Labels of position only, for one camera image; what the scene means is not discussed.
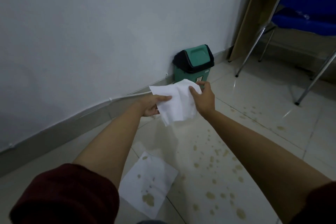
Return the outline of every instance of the person's left hand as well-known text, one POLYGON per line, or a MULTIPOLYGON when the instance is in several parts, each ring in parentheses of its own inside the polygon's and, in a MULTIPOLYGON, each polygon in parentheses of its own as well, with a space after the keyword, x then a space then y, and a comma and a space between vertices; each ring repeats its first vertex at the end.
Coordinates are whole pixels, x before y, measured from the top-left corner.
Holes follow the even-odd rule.
POLYGON ((147 95, 140 100, 138 103, 140 104, 143 114, 142 116, 148 117, 155 114, 159 114, 158 107, 156 106, 157 102, 168 101, 171 100, 172 96, 160 96, 160 95, 147 95))

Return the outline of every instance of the dark red shirt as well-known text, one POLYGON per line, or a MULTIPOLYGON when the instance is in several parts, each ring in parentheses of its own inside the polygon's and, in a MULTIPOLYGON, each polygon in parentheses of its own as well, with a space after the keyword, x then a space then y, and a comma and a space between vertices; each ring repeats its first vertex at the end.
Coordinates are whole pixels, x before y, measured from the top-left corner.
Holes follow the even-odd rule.
MULTIPOLYGON (((119 209, 116 187, 85 167, 64 164, 37 175, 10 212, 14 224, 113 223, 119 209)), ((291 221, 331 223, 336 212, 336 182, 312 191, 291 221)))

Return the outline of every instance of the chair seat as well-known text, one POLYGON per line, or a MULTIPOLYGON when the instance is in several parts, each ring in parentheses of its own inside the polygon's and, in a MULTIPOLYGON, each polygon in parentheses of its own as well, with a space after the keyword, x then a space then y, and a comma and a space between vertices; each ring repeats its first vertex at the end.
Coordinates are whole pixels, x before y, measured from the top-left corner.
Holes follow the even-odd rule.
POLYGON ((308 15, 290 8, 284 8, 272 17, 280 28, 291 28, 319 35, 336 35, 336 15, 308 15))

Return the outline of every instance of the blue chair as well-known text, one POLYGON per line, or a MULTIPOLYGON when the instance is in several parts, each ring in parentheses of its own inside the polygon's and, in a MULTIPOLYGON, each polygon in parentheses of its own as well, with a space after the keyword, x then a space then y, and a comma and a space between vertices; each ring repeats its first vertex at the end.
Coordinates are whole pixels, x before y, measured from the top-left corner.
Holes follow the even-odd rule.
MULTIPOLYGON (((276 27, 296 29, 325 36, 336 35, 336 0, 280 0, 279 4, 284 6, 284 8, 273 15, 271 23, 268 22, 261 27, 257 40, 238 70, 236 77, 238 77, 260 37, 263 34, 271 32, 266 47, 258 61, 260 62, 262 60, 276 27), (271 28, 266 31, 266 27, 270 24, 272 25, 271 28)), ((335 57, 336 51, 324 61, 321 68, 312 78, 313 81, 311 84, 295 102, 296 105, 301 103, 302 99, 307 95, 311 87, 320 78, 335 57)))

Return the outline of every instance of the green trash can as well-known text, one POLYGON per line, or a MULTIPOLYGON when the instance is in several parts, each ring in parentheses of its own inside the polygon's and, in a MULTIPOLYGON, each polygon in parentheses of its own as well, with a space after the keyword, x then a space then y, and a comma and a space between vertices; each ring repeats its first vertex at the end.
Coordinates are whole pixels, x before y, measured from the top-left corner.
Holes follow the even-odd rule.
POLYGON ((208 45, 203 44, 180 51, 174 56, 173 64, 175 82, 183 79, 197 82, 207 80, 214 61, 208 45))

